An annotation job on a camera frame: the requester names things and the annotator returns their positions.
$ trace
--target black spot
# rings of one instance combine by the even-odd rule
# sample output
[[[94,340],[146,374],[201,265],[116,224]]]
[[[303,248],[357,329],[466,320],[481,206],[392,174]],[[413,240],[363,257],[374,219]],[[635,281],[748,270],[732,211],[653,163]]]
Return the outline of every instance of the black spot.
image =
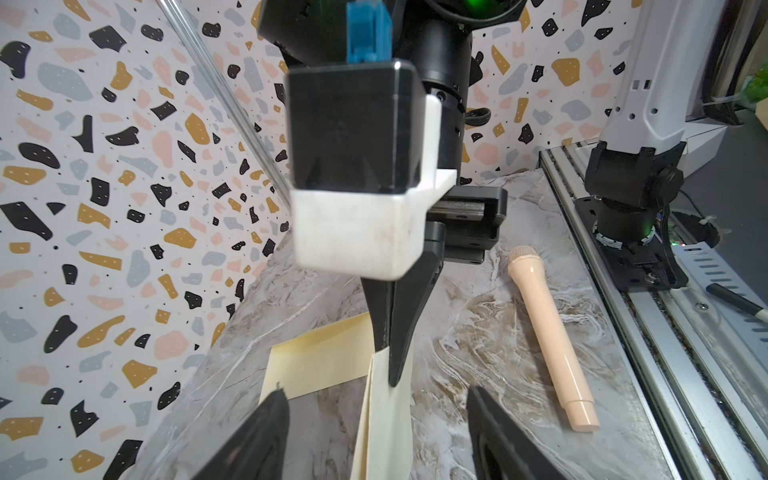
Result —
[[[544,35],[551,37],[558,30],[558,24],[554,23],[554,18],[550,18],[541,26],[541,30],[544,31]]]
[[[143,222],[145,217],[146,217],[146,215],[144,215],[140,211],[134,210],[132,208],[125,215],[125,218],[129,219],[132,222],[136,222],[136,223]]]
[[[536,65],[533,69],[531,81],[539,81],[544,76],[544,65]]]
[[[520,132],[520,136],[518,137],[518,140],[520,140],[526,145],[531,143],[531,140],[533,140],[533,131],[531,130],[531,124],[523,125],[523,129]]]
[[[53,237],[51,229],[24,202],[0,205],[0,210],[17,229],[32,232],[43,240],[50,240]]]
[[[203,297],[192,292],[184,292],[184,299],[190,306],[190,310],[203,306]]]
[[[64,274],[64,283],[67,285],[74,285],[78,281],[78,268],[69,263],[65,263],[61,266],[61,271]]]
[[[152,190],[154,197],[157,198],[157,201],[160,202],[160,205],[163,207],[165,207],[165,201],[173,194],[173,190],[170,187],[160,184],[152,185],[150,190]]]
[[[136,341],[134,342],[134,345],[139,347],[140,349],[143,349],[145,346],[147,346],[147,341],[149,341],[150,336],[151,335],[149,333],[145,333],[144,335],[136,339]]]
[[[613,27],[598,28],[598,30],[594,33],[594,37],[597,40],[602,40],[603,38],[609,36],[613,30]]]
[[[159,28],[152,28],[149,25],[142,25],[141,34],[151,40],[163,41],[163,31]]]
[[[214,191],[211,192],[211,193],[214,194],[214,197],[221,198],[222,195],[228,194],[231,191],[232,191],[232,189],[230,189],[230,186],[227,185],[227,182],[224,182],[223,184],[221,184],[218,187],[214,188]]]
[[[52,388],[43,395],[43,400],[40,400],[40,403],[43,405],[58,405],[63,396],[64,390]]]
[[[51,353],[55,351],[62,343],[69,337],[78,326],[69,319],[69,315],[63,315],[59,317],[53,330],[48,334],[48,338],[43,343],[43,352]]]
[[[60,211],[62,211],[64,209],[64,207],[66,207],[66,205],[60,204],[59,202],[48,202],[45,205],[48,207],[48,209],[54,215],[59,213]]]
[[[104,473],[104,480],[118,480],[123,472],[132,467],[136,463],[136,455],[142,443],[141,440],[124,440],[112,463],[109,464],[107,472]]]
[[[78,141],[83,151],[87,151],[89,154],[94,153],[94,132],[93,132],[94,118],[91,115],[85,115],[83,117],[83,133],[77,137],[72,137]]]
[[[587,0],[584,13],[581,15],[581,26],[585,26],[590,19],[602,15],[611,4],[611,0]]]
[[[18,152],[27,160],[36,161],[46,167],[59,168],[61,166],[53,152],[42,145],[23,142],[18,145]]]
[[[88,36],[91,37],[91,40],[99,48],[111,48],[112,50],[120,51],[123,45],[125,45],[125,40],[111,25],[94,30]]]
[[[283,84],[275,84],[275,95],[277,95],[277,100],[280,100],[283,102],[283,105],[286,103],[286,88],[283,86]]]
[[[264,248],[261,249],[261,253],[264,254],[265,257],[268,257],[269,255],[272,255],[275,253],[275,242],[274,240],[267,239],[266,244],[264,245]]]
[[[135,145],[139,143],[136,134],[139,133],[139,129],[136,127],[128,127],[123,131],[119,131],[116,134],[107,135],[105,138],[113,145],[120,147],[126,147],[128,145]]]
[[[11,75],[24,78],[29,50],[23,41],[10,41],[0,50],[0,61],[11,68]]]
[[[152,247],[149,247],[150,250],[152,250],[152,254],[154,255],[155,259],[160,260],[163,258],[163,253],[165,250],[163,250],[163,247],[160,245],[153,245]]]
[[[195,153],[194,151],[189,148],[184,142],[181,140],[176,140],[176,144],[179,146],[179,149],[181,149],[181,153],[187,155],[187,157],[192,160],[192,163],[196,164],[197,160],[195,160]]]
[[[118,96],[114,94],[112,90],[106,87],[104,87],[104,89],[101,90],[101,96],[104,97],[104,99],[109,103],[114,103],[114,101],[118,99]]]
[[[221,35],[221,23],[203,23],[203,35],[216,38]]]
[[[86,412],[85,400],[83,400],[69,411],[69,419],[72,421],[74,436],[79,437],[96,423],[98,415],[93,412]]]
[[[176,81],[182,85],[187,84],[187,80],[190,79],[190,75],[184,70],[176,70]]]
[[[237,282],[237,287],[235,287],[235,296],[239,298],[241,302],[243,301],[243,298],[245,298],[243,288],[245,288],[245,279],[241,278]]]
[[[109,204],[109,182],[96,177],[91,178],[91,201],[102,207]]]
[[[152,110],[152,113],[157,115],[157,119],[162,121],[168,118],[168,116],[176,111],[176,107],[173,106],[169,101],[166,101],[162,105],[158,105],[155,108],[150,108]]]
[[[174,400],[179,396],[179,392],[181,392],[181,383],[176,382],[174,383],[174,386],[163,392],[160,395],[160,398],[157,399],[157,409],[162,410],[173,403]]]
[[[237,78],[237,74],[240,73],[240,67],[232,64],[229,67],[227,67],[227,75],[230,76],[230,78]]]

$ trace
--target pink spot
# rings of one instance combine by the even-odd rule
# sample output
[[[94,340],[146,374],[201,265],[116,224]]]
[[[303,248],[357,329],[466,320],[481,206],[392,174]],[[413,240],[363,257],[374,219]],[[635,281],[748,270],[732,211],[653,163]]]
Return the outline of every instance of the pink spot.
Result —
[[[122,121],[122,117],[118,117],[115,114],[99,114],[98,117],[101,119],[101,121]]]
[[[139,207],[141,207],[144,205],[144,202],[147,201],[147,194],[144,192],[133,192],[131,198],[133,198],[134,201],[139,204]]]
[[[146,108],[151,101],[152,99],[149,98],[149,94],[146,91],[139,90],[139,95],[136,97],[136,105],[138,105],[139,108]]]
[[[126,429],[127,428],[126,428],[125,425],[119,425],[119,426],[116,426],[116,427],[110,427],[109,429],[106,429],[103,432],[101,432],[98,435],[98,438],[102,442],[106,442],[107,440],[111,439],[112,437],[114,437],[116,435],[120,435],[122,432],[125,432]]]
[[[101,5],[99,5],[98,3],[96,3],[96,0],[88,0],[88,4],[89,4],[89,5],[90,5],[90,6],[91,6],[91,7],[92,7],[94,10],[96,10],[96,11],[97,11],[97,12],[99,12],[99,13],[101,13],[102,15],[106,15],[106,16],[108,16],[108,17],[110,17],[110,18],[112,17],[112,15],[110,15],[109,11],[108,11],[106,8],[104,8],[104,7],[102,7]]]
[[[112,162],[108,162],[107,157],[104,155],[101,155],[98,160],[96,160],[96,166],[99,167],[99,170],[106,174],[112,172],[112,169],[114,168],[114,164]]]
[[[199,230],[203,233],[206,233],[208,231],[208,228],[205,226],[205,224],[195,220],[195,217],[190,217],[190,227],[194,228],[195,230]]]
[[[261,263],[259,266],[251,270],[251,272],[253,273],[253,276],[255,276],[256,278],[259,278],[259,275],[261,275],[261,273],[264,271],[265,268],[266,268],[266,263]]]
[[[479,104],[487,104],[488,103],[488,95],[485,94],[485,92],[480,88],[480,85],[475,84],[474,87],[472,87],[472,93],[475,94],[475,101]]]
[[[58,53],[58,56],[67,63],[72,63],[73,61],[78,60],[85,60],[86,58],[96,56],[95,51],[82,47],[55,48],[55,50],[56,53]]]
[[[52,133],[50,131],[45,130],[40,125],[36,124],[34,121],[29,120],[24,117],[17,117],[16,123],[19,127],[23,128],[25,132],[27,132],[27,135],[29,135],[32,138],[37,138],[40,141],[48,142],[51,140]]]
[[[46,386],[51,381],[51,375],[42,365],[27,365],[18,370],[18,381],[30,385]]]
[[[110,298],[108,296],[99,296],[99,295],[88,295],[85,297],[85,299],[91,303],[93,303],[95,306],[99,307],[102,310],[106,310],[108,312],[121,308],[125,304],[123,303],[122,298]]]
[[[176,58],[181,63],[187,63],[187,57],[185,57],[180,51],[178,51],[176,48],[172,48],[171,53],[174,54],[174,58]]]
[[[32,278],[32,272],[30,270],[14,270],[0,276],[0,288],[12,288],[16,286],[16,283],[28,278]]]
[[[525,55],[525,42],[521,41],[520,46],[518,46],[518,43],[516,41],[512,42],[512,56],[515,58],[520,58],[523,55]]]
[[[242,101],[244,104],[250,105],[250,97],[242,88],[237,87],[237,90],[235,90],[235,97],[237,97],[237,100]]]
[[[579,133],[584,137],[585,140],[589,140],[591,138],[596,138],[600,132],[603,131],[602,128],[597,128],[590,124],[583,124],[578,128]]]
[[[173,140],[166,131],[158,132],[152,139],[152,151],[163,162],[163,167],[171,168],[174,166]]]
[[[498,163],[498,147],[491,144],[482,144],[475,150],[475,159],[484,165],[496,165]]]
[[[576,8],[578,8],[576,0],[563,0],[563,16],[568,15]]]
[[[569,121],[566,121],[566,122],[563,122],[563,123],[559,124],[559,125],[558,125],[557,127],[555,127],[554,129],[555,129],[555,131],[557,131],[557,132],[558,132],[560,135],[565,135],[566,133],[568,133],[569,131],[571,131],[571,129],[572,129],[573,127],[574,127],[574,125],[573,125],[571,122],[569,122]]]
[[[219,68],[219,71],[224,73],[224,60],[221,58],[221,55],[214,53],[214,61],[216,62],[216,66]]]
[[[587,60],[587,66],[589,67],[590,70],[592,70],[592,74],[595,77],[603,73],[603,62],[600,60],[599,50],[593,53],[592,56],[589,58],[589,60]]]
[[[19,28],[24,21],[24,10],[19,10],[18,8],[9,7],[7,5],[0,5],[0,20],[12,27]]]
[[[236,57],[240,56],[240,49],[236,45],[227,42],[227,50],[229,50],[230,53]]]
[[[126,248],[128,248],[128,242],[123,240],[123,237],[121,237],[120,235],[115,235],[114,236],[114,240],[110,240],[108,238],[104,238],[104,241],[107,242],[107,245],[109,245],[110,247],[114,248],[118,252],[121,252],[121,251],[125,250]]]
[[[264,66],[264,70],[266,70],[266,74],[268,74],[271,78],[275,78],[277,75],[280,74],[274,65],[264,60],[263,58],[261,60],[261,65]]]
[[[203,111],[203,105],[201,105],[200,102],[191,94],[189,97],[187,97],[187,101],[185,101],[184,104],[189,105],[197,111]]]
[[[168,61],[165,58],[158,56],[152,62],[152,67],[157,72],[157,76],[160,77],[163,83],[170,87],[170,65],[168,64]]]
[[[174,330],[155,340],[154,358],[158,360],[172,359],[184,353],[189,345],[187,337],[182,332]]]
[[[143,298],[149,298],[153,296],[155,293],[157,293],[157,290],[154,289],[152,286],[152,282],[147,282],[144,284],[143,287],[141,287],[141,296]]]
[[[142,117],[141,114],[135,110],[134,121],[138,124],[139,127],[142,127],[145,130],[152,130],[152,122]]]
[[[592,87],[592,98],[604,97],[611,89],[611,84],[597,84]]]

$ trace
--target gray spot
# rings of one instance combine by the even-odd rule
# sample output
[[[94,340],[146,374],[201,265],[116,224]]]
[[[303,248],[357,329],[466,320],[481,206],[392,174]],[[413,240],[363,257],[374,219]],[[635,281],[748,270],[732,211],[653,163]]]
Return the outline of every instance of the gray spot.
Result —
[[[111,399],[112,396],[117,392],[118,392],[118,386],[112,382],[109,382],[107,385],[104,386],[103,389],[101,389],[101,393],[99,395],[101,395],[102,398]]]
[[[149,423],[149,415],[152,413],[152,401],[131,403],[128,406],[136,417],[136,426],[143,427]]]
[[[552,119],[552,116],[549,114],[548,111],[538,111],[535,108],[533,109],[533,118],[536,119],[539,125],[546,125],[549,123],[549,121]]]
[[[221,308],[221,303],[226,297],[224,295],[218,296],[210,301],[210,308]]]
[[[21,452],[0,462],[0,478],[2,480],[18,480],[28,473],[34,472],[35,470],[41,470],[48,466],[48,460],[46,458],[27,460],[24,458],[25,453],[26,452]]]
[[[83,180],[85,178],[85,174],[88,172],[88,162],[82,158],[78,158],[77,160],[70,162],[69,167],[71,168],[74,177],[78,180]]]
[[[584,33],[581,30],[574,31],[565,41],[568,51],[577,51],[584,44]]]
[[[202,273],[190,273],[187,276],[182,276],[181,281],[190,285],[200,285],[203,282]]]
[[[206,100],[210,100],[214,97],[214,90],[210,87],[208,82],[205,81],[205,77],[200,73],[200,67],[197,65],[193,65],[192,67],[192,83],[194,83],[194,86],[197,87],[197,90],[200,91],[200,94],[203,95],[203,98]]]
[[[259,70],[256,68],[256,62],[251,57],[243,59],[243,76],[251,91],[261,91],[264,83],[259,76]]]
[[[149,276],[151,267],[141,250],[134,250],[131,254],[131,267],[128,268],[128,276],[125,281],[130,288],[141,285]]]
[[[61,192],[64,195],[77,195],[80,191],[80,185],[72,185],[72,184],[57,184],[58,189],[61,190]]]
[[[160,222],[166,225],[173,225],[176,223],[176,214],[170,210],[163,210],[160,212]]]
[[[283,57],[283,53],[280,51],[280,49],[274,45],[266,45],[264,47],[264,51],[266,52],[267,57]]]
[[[149,158],[144,158],[144,157],[131,158],[131,157],[125,157],[124,155],[120,155],[118,157],[118,160],[123,161],[126,164],[131,165],[132,167],[138,168],[139,170],[149,175],[149,178],[154,177],[154,172],[157,171],[157,164],[154,163]]]
[[[499,38],[499,37],[501,37],[503,35],[508,34],[510,31],[511,30],[509,29],[509,27],[494,28],[493,31],[491,32],[491,36],[493,38]]]
[[[256,103],[259,105],[259,110],[261,110],[261,113],[265,115],[269,113],[270,108],[266,105],[266,102],[264,100],[256,97]]]
[[[525,81],[526,70],[528,70],[528,64],[521,63],[515,69],[512,75],[510,75],[509,78],[504,80],[504,83],[502,83],[501,86],[499,86],[498,94],[500,95],[511,94],[513,91],[517,91],[520,87],[522,87],[523,82]]]
[[[125,28],[128,33],[134,32],[136,26],[136,18],[133,18],[130,13],[126,12],[120,5],[115,2],[114,6],[118,9],[118,15],[120,15],[120,26]]]
[[[190,355],[186,360],[184,360],[184,364],[181,366],[181,368],[186,370],[190,367],[198,366],[203,362],[204,358],[204,353],[195,353],[194,355]]]
[[[199,336],[205,335],[205,329],[203,328],[203,317],[196,316],[192,322],[192,331]]]
[[[139,68],[134,68],[134,71],[139,75],[141,75],[142,77],[146,78],[147,80],[152,79],[152,72],[149,71],[149,68],[144,67],[143,65],[140,66]]]
[[[224,12],[224,17],[238,27],[245,25],[245,18],[243,18],[239,13],[235,12],[233,8],[228,8]]]
[[[72,40],[80,40],[80,27],[74,22],[68,15],[63,13],[58,14],[53,20],[53,28],[56,29],[59,35]]]
[[[194,23],[194,26],[197,27],[200,24],[197,21],[197,17],[192,15],[192,13],[189,10],[187,10],[186,8],[184,9],[184,11],[187,13],[187,17],[189,17],[190,21],[192,21],[192,23]]]
[[[94,97],[80,74],[69,68],[41,63],[38,67],[38,80],[44,88],[72,100],[86,101]]]
[[[568,114],[568,117],[573,121],[584,120],[592,115],[592,111],[581,100],[571,100],[564,104],[560,109],[564,114]]]
[[[208,252],[205,255],[203,255],[203,266],[206,265],[213,265],[213,266],[221,266],[222,263],[227,259],[227,256],[223,253],[219,252]]]
[[[224,121],[224,117],[221,116],[221,111],[216,107],[208,107],[210,108],[211,113],[214,114],[214,117],[216,117],[216,121]]]
[[[621,45],[619,45],[619,48],[614,51],[614,55],[621,55],[624,53],[624,50],[629,48],[629,45],[632,43],[632,40],[624,40],[621,42]]]
[[[227,228],[230,230],[245,230],[243,225],[239,224],[237,222],[236,217],[225,217],[224,218],[224,225],[227,225]]]
[[[74,120],[74,115],[69,110],[62,111],[54,119],[58,122],[58,130],[63,131]]]
[[[517,158],[519,154],[520,154],[520,152],[518,151],[517,148],[507,152],[507,166],[508,167],[512,166],[512,162],[515,161],[515,158]]]
[[[236,164],[236,163],[237,163],[237,158],[235,157],[235,154],[233,154],[232,152],[230,152],[230,148],[229,148],[229,147],[224,147],[224,153],[226,153],[226,154],[227,154],[227,160],[228,160],[228,161],[229,161],[231,164]]]
[[[91,232],[90,230],[83,230],[81,232],[73,233],[72,235],[67,237],[67,243],[69,243],[70,245],[72,245],[74,247],[75,245],[77,245],[81,241],[83,241],[86,238],[90,237],[91,233],[93,233],[93,232]]]
[[[97,355],[89,356],[87,359],[80,362],[80,373],[101,370],[102,360],[104,360],[104,357],[109,355],[110,353],[111,352],[107,350],[106,352],[101,352],[101,353],[98,353]]]
[[[20,343],[38,334],[27,320],[15,319],[6,312],[0,313],[0,333],[10,343]]]

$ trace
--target marble tabletop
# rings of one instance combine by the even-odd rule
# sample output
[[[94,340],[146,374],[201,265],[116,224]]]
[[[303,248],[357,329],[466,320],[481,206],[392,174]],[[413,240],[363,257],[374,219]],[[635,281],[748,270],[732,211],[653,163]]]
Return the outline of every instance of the marble tabletop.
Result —
[[[677,478],[610,320],[541,170],[509,192],[498,245],[480,266],[447,263],[414,332],[411,478],[474,478],[466,394],[484,386],[570,478]],[[594,394],[601,429],[568,426],[506,254],[533,246]],[[367,310],[360,281],[293,264],[290,236],[129,470],[192,478],[256,408],[272,345]],[[283,477],[348,478],[365,379],[290,400]]]

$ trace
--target terrazzo wall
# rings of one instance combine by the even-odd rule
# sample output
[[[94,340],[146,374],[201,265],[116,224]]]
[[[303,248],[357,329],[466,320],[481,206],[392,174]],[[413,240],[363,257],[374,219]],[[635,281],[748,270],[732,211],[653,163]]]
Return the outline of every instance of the terrazzo wall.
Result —
[[[288,230],[155,2],[0,2],[0,478],[124,478]]]
[[[261,1],[180,2],[287,172],[281,101],[287,69],[280,51],[255,35]],[[599,136],[621,85],[641,4],[529,0],[519,22],[476,31],[473,55],[483,79],[470,87],[468,106],[490,108],[492,118],[466,131],[462,183],[533,168],[542,148]]]

